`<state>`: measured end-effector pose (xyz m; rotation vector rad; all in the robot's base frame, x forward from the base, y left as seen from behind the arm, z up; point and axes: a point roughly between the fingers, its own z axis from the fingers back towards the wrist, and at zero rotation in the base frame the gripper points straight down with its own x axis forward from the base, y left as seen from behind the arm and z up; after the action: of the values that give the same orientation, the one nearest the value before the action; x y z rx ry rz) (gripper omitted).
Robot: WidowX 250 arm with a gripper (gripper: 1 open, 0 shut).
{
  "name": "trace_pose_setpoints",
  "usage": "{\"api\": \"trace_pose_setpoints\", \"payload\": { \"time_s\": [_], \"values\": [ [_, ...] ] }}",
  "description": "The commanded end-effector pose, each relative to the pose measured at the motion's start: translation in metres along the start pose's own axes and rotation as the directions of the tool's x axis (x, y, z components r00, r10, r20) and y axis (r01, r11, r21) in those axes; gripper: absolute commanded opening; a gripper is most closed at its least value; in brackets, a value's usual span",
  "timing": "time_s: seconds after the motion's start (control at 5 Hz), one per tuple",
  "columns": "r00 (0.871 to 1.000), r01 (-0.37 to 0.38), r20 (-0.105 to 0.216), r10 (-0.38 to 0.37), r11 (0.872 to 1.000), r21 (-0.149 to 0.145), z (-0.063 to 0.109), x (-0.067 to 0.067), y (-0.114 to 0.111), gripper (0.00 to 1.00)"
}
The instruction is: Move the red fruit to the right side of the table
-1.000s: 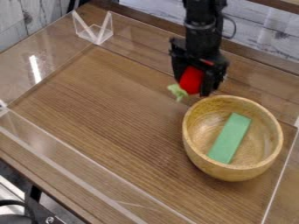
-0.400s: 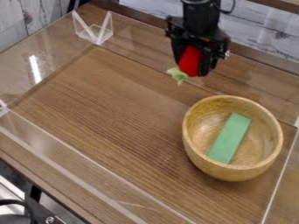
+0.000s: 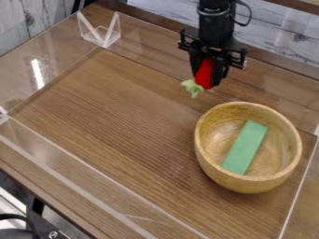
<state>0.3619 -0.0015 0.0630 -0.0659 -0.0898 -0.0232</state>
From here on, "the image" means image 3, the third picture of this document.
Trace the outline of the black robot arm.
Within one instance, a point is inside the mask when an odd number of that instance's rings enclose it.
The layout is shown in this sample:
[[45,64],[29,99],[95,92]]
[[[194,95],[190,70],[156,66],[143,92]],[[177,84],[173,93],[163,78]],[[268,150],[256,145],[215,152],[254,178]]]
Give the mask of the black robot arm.
[[238,5],[252,13],[242,0],[199,0],[199,26],[179,31],[179,48],[188,52],[195,85],[204,90],[220,84],[231,67],[246,65],[248,50],[235,39],[235,26],[246,27],[252,18],[235,19]]

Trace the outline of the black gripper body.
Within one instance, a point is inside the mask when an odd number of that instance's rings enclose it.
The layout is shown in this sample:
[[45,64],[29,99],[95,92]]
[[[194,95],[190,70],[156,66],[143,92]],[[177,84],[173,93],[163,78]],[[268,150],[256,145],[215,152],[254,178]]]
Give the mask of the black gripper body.
[[183,28],[179,31],[179,48],[186,50],[188,55],[190,45],[194,41],[198,41],[202,45],[204,58],[215,59],[218,56],[222,56],[231,67],[238,69],[246,67],[248,50],[232,36],[218,47],[212,47],[199,39],[198,29]]

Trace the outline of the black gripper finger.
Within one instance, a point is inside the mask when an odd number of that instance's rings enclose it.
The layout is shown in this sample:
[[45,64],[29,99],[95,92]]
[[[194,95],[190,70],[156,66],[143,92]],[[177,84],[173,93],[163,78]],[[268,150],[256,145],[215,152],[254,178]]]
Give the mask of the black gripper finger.
[[192,74],[198,72],[203,59],[204,52],[202,50],[202,45],[198,41],[194,41],[190,45],[190,63],[192,68]]
[[220,84],[223,78],[227,77],[230,65],[227,60],[222,57],[216,57],[214,60],[214,71],[212,71],[212,86],[216,87]]

